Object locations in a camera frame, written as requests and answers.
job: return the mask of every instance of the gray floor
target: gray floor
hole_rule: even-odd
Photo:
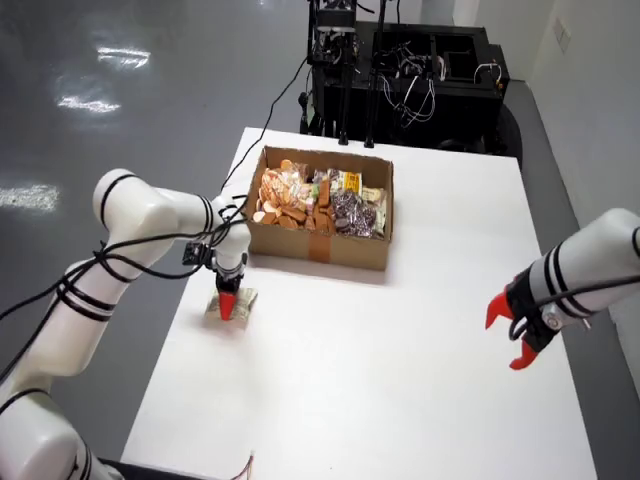
[[[2,305],[45,287],[106,237],[91,193],[109,169],[215,195],[244,126],[262,125],[305,38],[298,0],[0,3],[0,192],[48,192],[55,204],[0,207]],[[297,130],[303,82],[278,105],[272,128]],[[547,250],[577,223],[526,85],[513,82],[507,104],[521,126],[523,179]],[[180,249],[172,253],[160,269],[180,268]],[[119,458],[183,287],[143,276],[86,372],[56,382],[55,399],[99,455]],[[43,309],[2,326],[0,364]],[[615,329],[601,320],[595,333],[569,332],[565,342],[599,476],[635,478],[640,407]]]

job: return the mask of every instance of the cardboard box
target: cardboard box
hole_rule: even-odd
[[[280,162],[306,163],[311,169],[336,168],[362,173],[362,184],[371,188],[384,188],[387,192],[387,217],[384,239],[325,235],[308,230],[291,230],[279,225],[253,222],[258,190],[266,168],[278,168]],[[334,263],[350,267],[384,270],[387,266],[389,246],[393,234],[393,164],[381,158],[336,152],[294,150],[266,146],[253,175],[247,206],[251,253],[274,255]]]

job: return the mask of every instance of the cookie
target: cookie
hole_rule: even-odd
[[[271,225],[272,223],[275,223],[275,221],[276,221],[275,212],[268,212],[264,214],[264,217],[262,217],[262,220],[260,221],[260,223],[262,223],[263,225]]]
[[[318,206],[329,206],[329,180],[323,180],[320,184],[320,191],[318,192]]]
[[[304,228],[313,232],[316,229],[316,222],[313,221],[313,217],[309,215],[304,222]]]

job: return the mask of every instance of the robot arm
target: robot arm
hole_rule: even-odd
[[[639,283],[640,218],[609,210],[519,273],[489,304],[486,328],[498,315],[513,321],[509,336],[522,335],[522,357],[511,368],[520,370],[563,327],[631,295]],[[525,326],[516,329],[523,318]]]
[[[98,182],[94,212],[109,230],[107,247],[145,237],[181,233],[195,235],[222,225],[237,208],[222,197],[212,201],[196,195],[154,188],[127,170],[113,170]],[[235,299],[244,272],[250,234],[245,224],[233,225],[216,247],[217,284]],[[159,260],[173,239],[119,248],[117,253],[145,267]],[[69,267],[70,271],[79,264]],[[88,365],[120,297],[141,271],[117,259],[92,266],[58,289],[60,302],[8,383],[33,386],[36,377],[74,376]]]
[[[154,188],[127,170],[113,170],[98,182],[93,207],[109,230],[105,248],[158,235],[193,237],[212,232],[229,223],[238,210],[222,197],[209,201]],[[216,242],[215,261],[208,265],[216,271],[216,284],[231,307],[250,239],[243,222],[231,223]],[[173,241],[128,244],[114,253],[150,267]],[[82,263],[71,265],[67,272]],[[0,478],[111,478],[47,392],[53,377],[74,376],[86,368],[120,297],[140,274],[129,263],[106,257],[58,288],[48,321],[7,378],[0,379]]]

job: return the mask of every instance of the white table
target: white table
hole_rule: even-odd
[[[394,162],[387,271],[254,256],[246,330],[206,322],[215,279],[192,277],[122,460],[222,479],[251,450],[254,480],[595,478],[562,340],[514,372],[508,321],[484,329],[489,300],[540,254],[515,159],[274,131],[264,143]]]

